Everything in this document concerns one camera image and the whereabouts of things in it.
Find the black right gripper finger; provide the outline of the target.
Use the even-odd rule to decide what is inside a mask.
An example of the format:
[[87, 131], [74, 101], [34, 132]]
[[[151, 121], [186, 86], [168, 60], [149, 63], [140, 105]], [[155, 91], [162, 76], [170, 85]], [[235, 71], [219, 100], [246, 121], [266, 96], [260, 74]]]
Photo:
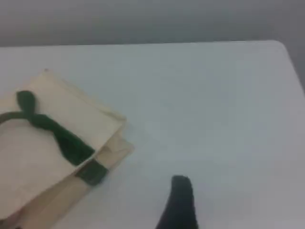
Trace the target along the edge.
[[199, 228], [190, 179], [175, 175], [171, 179], [171, 191], [165, 209], [156, 226], [158, 229]]

